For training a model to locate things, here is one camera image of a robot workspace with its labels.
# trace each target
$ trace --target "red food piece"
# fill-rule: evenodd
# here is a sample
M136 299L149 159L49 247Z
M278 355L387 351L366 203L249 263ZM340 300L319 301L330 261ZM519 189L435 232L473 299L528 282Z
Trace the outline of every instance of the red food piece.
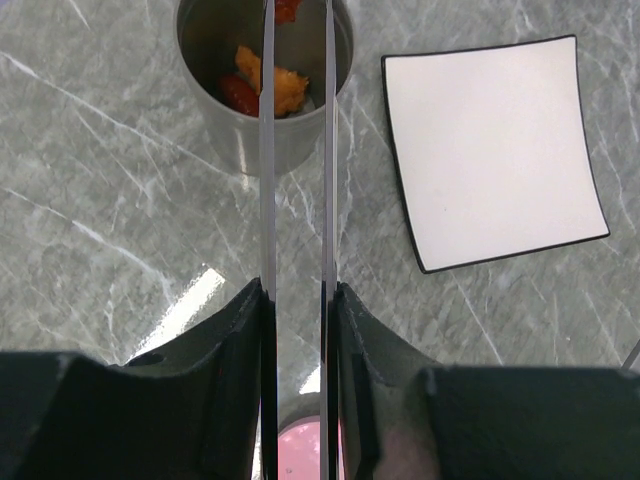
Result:
M296 21L296 11L302 0L276 0L276 25Z
M226 103L236 112L257 117L260 110L258 95L251 85L237 75L224 75L218 80L218 87Z

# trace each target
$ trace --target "gray marble surface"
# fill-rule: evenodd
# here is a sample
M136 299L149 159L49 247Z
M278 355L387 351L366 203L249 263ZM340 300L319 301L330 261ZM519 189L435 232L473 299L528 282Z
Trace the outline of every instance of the gray marble surface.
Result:
M348 0L339 269L424 353L620 365L640 337L640 12L635 0ZM0 10L0 348L124 362L259 271L258 184L221 172L172 43L173 0L12 0ZM575 33L612 235L422 275L389 149L380 56ZM281 396L317 387L322 169L278 185Z

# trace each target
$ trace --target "table surface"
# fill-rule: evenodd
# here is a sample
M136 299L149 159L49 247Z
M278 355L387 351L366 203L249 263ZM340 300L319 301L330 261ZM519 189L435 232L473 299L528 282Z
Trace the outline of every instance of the table surface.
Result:
M620 365L640 337L640 4L348 5L359 49L340 105L340 279L441 362ZM11 0L0 10L0 349L125 362L258 276L258 183L217 167L179 70L173 7ZM570 33L611 236L421 274L380 57ZM277 189L281 399L319 385L321 149Z

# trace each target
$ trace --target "white square plate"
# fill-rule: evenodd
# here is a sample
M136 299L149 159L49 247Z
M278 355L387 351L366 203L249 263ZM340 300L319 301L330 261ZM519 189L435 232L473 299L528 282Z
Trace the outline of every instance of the white square plate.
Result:
M575 36L382 59L423 272L609 235L586 146Z

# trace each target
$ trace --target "stainless steel cup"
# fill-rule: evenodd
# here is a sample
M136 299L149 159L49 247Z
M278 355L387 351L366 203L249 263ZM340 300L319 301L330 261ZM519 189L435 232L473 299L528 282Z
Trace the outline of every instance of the stainless steel cup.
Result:
M258 119L227 107L217 91L221 75L233 73L238 45L260 54L263 0L180 0L175 40L189 87L207 123L215 150L228 167L259 175ZM338 95L353 61L353 23L342 0L334 0ZM276 28L275 64L309 77L303 112L276 119L276 174L307 159L324 129L325 0L302 0L295 23Z

